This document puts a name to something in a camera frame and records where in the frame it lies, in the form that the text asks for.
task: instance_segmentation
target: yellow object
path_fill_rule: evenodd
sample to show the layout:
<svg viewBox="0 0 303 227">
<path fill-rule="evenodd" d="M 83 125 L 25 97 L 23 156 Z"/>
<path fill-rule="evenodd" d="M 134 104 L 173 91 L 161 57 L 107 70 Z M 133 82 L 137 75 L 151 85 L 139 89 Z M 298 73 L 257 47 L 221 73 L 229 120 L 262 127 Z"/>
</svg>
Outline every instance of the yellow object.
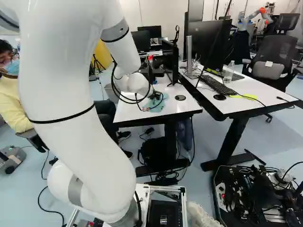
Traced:
<svg viewBox="0 0 303 227">
<path fill-rule="evenodd" d="M 220 73 L 220 72 L 217 72 L 216 70 L 212 70 L 212 69 L 209 69 L 209 68 L 207 68 L 205 71 L 212 72 L 214 74 L 219 74 Z"/>
<path fill-rule="evenodd" d="M 101 39 L 99 40 L 95 48 L 94 54 L 96 59 L 102 64 L 102 66 L 105 67 L 105 69 L 107 69 L 110 66 L 110 64 L 113 62 L 110 52 L 108 51 L 108 48 L 105 46 L 104 42 Z M 91 63 L 94 65 L 94 57 L 92 58 Z"/>
<path fill-rule="evenodd" d="M 258 96 L 250 95 L 250 94 L 244 94 L 243 96 L 235 95 L 235 96 L 229 96 L 229 97 L 231 97 L 231 98 L 246 98 L 246 99 L 249 99 L 249 100 L 258 99 Z"/>
<path fill-rule="evenodd" d="M 0 114 L 15 132 L 33 128 L 20 103 L 17 79 L 4 76 L 0 79 Z"/>
</svg>

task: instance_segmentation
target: gray ring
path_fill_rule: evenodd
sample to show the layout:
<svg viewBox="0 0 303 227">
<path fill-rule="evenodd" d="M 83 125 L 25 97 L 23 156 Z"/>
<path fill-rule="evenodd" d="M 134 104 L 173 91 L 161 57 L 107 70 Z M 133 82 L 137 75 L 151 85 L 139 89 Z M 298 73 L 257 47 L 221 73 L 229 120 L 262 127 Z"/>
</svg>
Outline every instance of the gray ring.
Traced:
<svg viewBox="0 0 303 227">
<path fill-rule="evenodd" d="M 129 31 L 128 24 L 123 18 L 118 24 L 108 29 L 104 29 L 101 34 L 101 40 L 105 43 L 112 43 L 122 39 Z"/>
<path fill-rule="evenodd" d="M 81 203 L 82 186 L 83 186 L 83 182 L 75 175 L 73 175 L 70 184 L 68 185 L 67 194 L 69 201 L 72 204 L 77 205 L 79 207 L 82 207 L 82 203 Z"/>
</svg>

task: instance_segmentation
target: black stripe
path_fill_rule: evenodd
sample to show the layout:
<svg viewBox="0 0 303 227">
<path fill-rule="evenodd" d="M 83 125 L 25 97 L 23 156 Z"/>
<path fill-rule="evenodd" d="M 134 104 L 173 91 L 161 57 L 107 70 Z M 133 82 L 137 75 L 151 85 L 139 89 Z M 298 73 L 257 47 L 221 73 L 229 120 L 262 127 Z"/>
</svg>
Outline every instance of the black stripe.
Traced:
<svg viewBox="0 0 303 227">
<path fill-rule="evenodd" d="M 63 121 L 66 121 L 66 120 L 69 120 L 69 119 L 72 119 L 72 118 L 75 118 L 75 117 L 79 117 L 79 116 L 87 113 L 92 108 L 94 108 L 94 106 L 95 106 L 95 104 L 93 104 L 88 109 L 86 109 L 86 110 L 84 110 L 80 113 L 74 114 L 72 116 L 69 116 L 69 117 L 63 117 L 63 118 L 59 118 L 59 119 L 55 119 L 55 120 L 49 120 L 49 121 L 34 121 L 34 120 L 31 120 L 31 119 L 29 119 L 29 121 L 32 122 L 32 123 L 35 123 L 35 124 L 51 124 L 51 123 L 63 122 Z"/>
<path fill-rule="evenodd" d="M 3 16 L 0 15 L 0 18 L 5 21 L 6 23 L 8 23 L 9 25 L 11 25 L 12 27 L 14 28 L 18 28 L 19 29 L 19 26 L 18 25 L 15 25 L 14 23 L 10 22 L 9 20 L 6 20 Z"/>
<path fill-rule="evenodd" d="M 113 43 L 113 42 L 116 42 L 116 41 L 118 41 L 118 40 L 120 40 L 120 39 L 123 39 L 124 38 L 124 36 L 126 36 L 127 35 L 127 33 L 129 32 L 129 27 L 127 28 L 127 31 L 126 31 L 126 33 L 123 35 L 123 36 L 121 36 L 121 37 L 119 37 L 119 38 L 117 38 L 117 39 L 114 39 L 114 40 L 103 40 L 103 39 L 101 39 L 103 42 L 105 42 L 105 43 Z"/>
</svg>

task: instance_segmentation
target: water bottle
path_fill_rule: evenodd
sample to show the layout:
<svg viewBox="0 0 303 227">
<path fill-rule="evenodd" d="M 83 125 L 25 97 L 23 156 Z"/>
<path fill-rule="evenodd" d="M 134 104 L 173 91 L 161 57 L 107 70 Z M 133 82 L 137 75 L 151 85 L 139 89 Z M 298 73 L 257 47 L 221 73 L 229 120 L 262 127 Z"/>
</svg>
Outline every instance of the water bottle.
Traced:
<svg viewBox="0 0 303 227">
<path fill-rule="evenodd" d="M 232 75 L 233 75 L 233 72 L 235 71 L 235 61 L 231 61 L 231 63 L 229 63 L 229 65 L 227 67 L 229 68 L 229 70 L 225 71 L 224 78 L 223 78 L 224 84 L 228 84 L 232 81 Z"/>
</svg>

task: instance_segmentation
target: shoe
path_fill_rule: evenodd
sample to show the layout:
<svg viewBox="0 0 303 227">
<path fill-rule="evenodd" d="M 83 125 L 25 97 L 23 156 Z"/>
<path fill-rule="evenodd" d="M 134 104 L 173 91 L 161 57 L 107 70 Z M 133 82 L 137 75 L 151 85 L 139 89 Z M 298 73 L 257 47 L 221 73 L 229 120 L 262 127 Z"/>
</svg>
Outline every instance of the shoe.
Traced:
<svg viewBox="0 0 303 227">
<path fill-rule="evenodd" d="M 130 131 L 124 131 L 124 132 L 117 132 L 118 133 L 118 141 L 119 143 L 130 138 L 130 136 L 132 135 L 132 133 Z"/>
<path fill-rule="evenodd" d="M 196 202 L 187 204 L 187 213 L 191 216 L 192 225 L 196 227 L 223 227 L 217 220 L 209 216 L 202 206 Z"/>
<path fill-rule="evenodd" d="M 133 157 L 132 152 L 127 151 L 127 150 L 124 150 L 123 148 L 121 148 L 121 150 L 125 153 L 125 155 L 126 155 L 129 159 L 131 159 L 131 158 Z"/>
</svg>

